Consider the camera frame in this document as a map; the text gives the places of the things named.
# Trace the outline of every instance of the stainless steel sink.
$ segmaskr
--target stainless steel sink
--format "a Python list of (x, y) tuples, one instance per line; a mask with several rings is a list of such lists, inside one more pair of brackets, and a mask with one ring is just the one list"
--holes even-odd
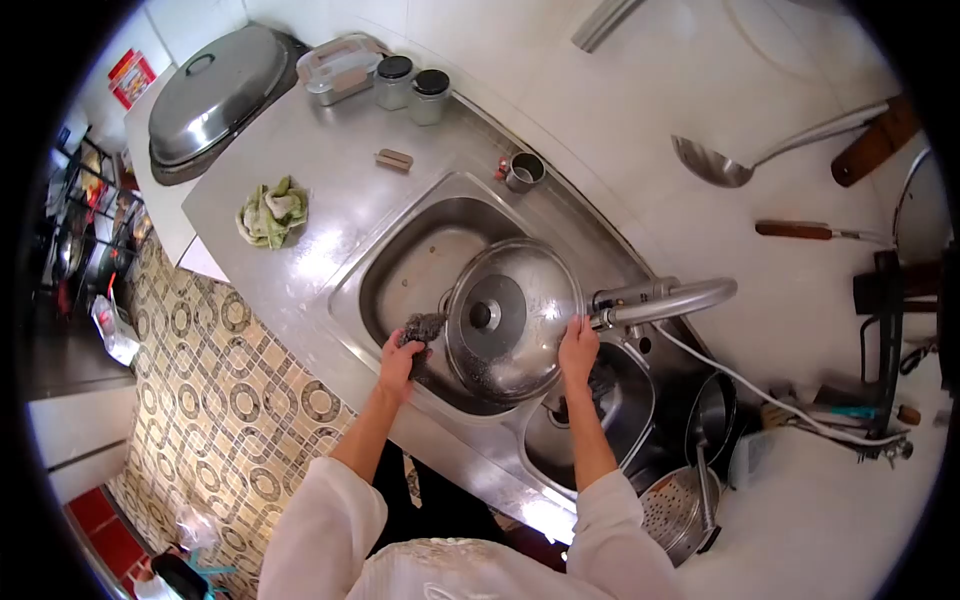
[[(616, 376), (613, 389), (595, 401), (597, 415), (621, 468), (631, 463), (646, 439), (654, 412), (654, 386), (639, 351), (605, 332), (597, 361)], [(568, 494), (577, 489), (573, 443), (564, 390), (554, 389), (534, 411), (523, 433), (531, 465)]]
[[(443, 195), (443, 190), (434, 194)], [(378, 344), (412, 313), (442, 312), (467, 263), (490, 244), (524, 232), (493, 205), (475, 198), (441, 198), (384, 246), (360, 284), (360, 316)], [(471, 396), (450, 370), (444, 337), (431, 344), (428, 390), (458, 410), (496, 415), (509, 410)]]
[[(487, 184), (468, 172), (478, 172), (474, 167), (438, 174), (430, 187), (400, 203), (328, 282), (322, 296), (328, 327), (371, 369), (379, 369), (380, 347), (392, 330), (411, 313), (443, 310), (467, 263), (503, 239), (528, 236), (546, 242), (570, 265), (587, 295), (649, 280), (636, 255), (567, 191), (541, 185), (515, 196), (502, 184)], [(683, 325), (668, 327), (697, 346)], [(613, 367), (616, 385), (599, 407), (622, 467), (637, 467), (631, 461), (646, 438), (658, 381), (691, 368), (656, 330), (647, 327), (644, 335), (652, 340), (648, 354), (641, 354), (637, 340), (626, 339), (623, 329), (601, 333), (601, 358)], [(412, 404), (488, 460), (574, 511), (572, 444), (557, 410), (561, 386), (510, 409), (493, 405), (460, 384), (446, 363), (443, 343), (432, 343), (430, 376), (422, 387), (415, 385)]]

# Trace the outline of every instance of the food storage container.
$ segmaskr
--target food storage container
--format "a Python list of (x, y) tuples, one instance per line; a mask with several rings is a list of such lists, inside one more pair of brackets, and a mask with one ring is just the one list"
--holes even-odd
[(337, 37), (297, 61), (297, 77), (316, 104), (328, 107), (373, 85), (379, 48), (369, 36)]
[(444, 116), (450, 96), (450, 78), (437, 69), (425, 69), (414, 78), (407, 109), (417, 125), (434, 125)]
[(373, 93), (376, 103), (386, 110), (407, 106), (410, 80), (414, 78), (413, 61), (401, 56), (387, 57), (376, 66)]

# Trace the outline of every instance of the black pants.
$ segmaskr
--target black pants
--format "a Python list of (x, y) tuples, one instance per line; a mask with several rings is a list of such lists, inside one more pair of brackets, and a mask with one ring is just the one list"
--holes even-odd
[(414, 506), (403, 472), (403, 452), (387, 440), (373, 486), (387, 503), (387, 524), (370, 555), (387, 544), (419, 538), (473, 538), (507, 543), (483, 501), (413, 459), (420, 480), (421, 508)]

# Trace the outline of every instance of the large pot lid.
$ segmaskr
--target large pot lid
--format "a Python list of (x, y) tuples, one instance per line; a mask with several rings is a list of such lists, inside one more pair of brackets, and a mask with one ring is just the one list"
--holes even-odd
[(154, 159), (181, 164), (228, 135), (264, 102), (287, 61), (283, 44), (259, 25), (207, 44), (156, 98), (148, 125)]
[(580, 285), (552, 248), (532, 239), (493, 244), (470, 261), (450, 296), (446, 354), (473, 393), (516, 404), (560, 376), (557, 352)]

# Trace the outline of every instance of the white wall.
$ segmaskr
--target white wall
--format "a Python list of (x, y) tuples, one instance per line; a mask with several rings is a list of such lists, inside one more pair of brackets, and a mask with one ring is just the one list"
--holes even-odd
[(158, 75), (170, 66), (170, 56), (154, 32), (147, 14), (142, 10), (137, 11), (93, 64), (77, 98), (77, 103), (93, 127), (90, 136), (111, 151), (123, 150), (126, 145), (123, 117), (127, 109), (110, 93), (108, 73), (131, 48), (142, 52)]
[[(683, 168), (669, 135), (742, 159), (896, 93), (879, 52), (851, 18), (787, 0), (646, 0), (589, 55), (569, 38), (599, 1), (152, 0), (146, 12), (174, 60), (239, 27), (241, 7), (310, 44), (364, 31), (419, 66), (442, 68), (571, 179), (656, 273), (736, 277), (735, 299), (691, 318), (721, 360), (760, 384), (815, 389), (825, 374), (857, 376), (862, 320), (851, 277), (871, 269), (875, 248), (762, 238), (753, 222), (889, 230), (923, 138), (849, 189), (832, 180), (829, 163), (852, 135), (781, 156), (745, 187), (723, 190)], [(932, 326), (907, 317), (914, 336)], [(761, 485), (725, 496), (718, 551), (685, 567), (684, 585), (730, 598), (869, 596), (940, 464), (943, 430), (929, 427), (946, 405), (936, 374), (928, 359), (900, 386), (924, 410), (910, 462), (890, 473), (803, 434), (787, 437)]]

